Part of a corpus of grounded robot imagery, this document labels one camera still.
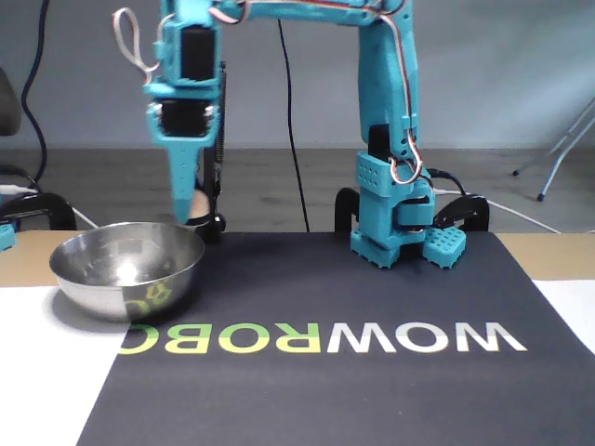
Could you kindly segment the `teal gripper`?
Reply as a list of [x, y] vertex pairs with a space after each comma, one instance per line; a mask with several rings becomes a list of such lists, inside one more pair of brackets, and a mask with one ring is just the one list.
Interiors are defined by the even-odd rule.
[[146, 122], [152, 140], [168, 149], [174, 216], [178, 222], [194, 222], [199, 219], [192, 214], [199, 156], [218, 137], [222, 87], [154, 79], [143, 93], [149, 100]]

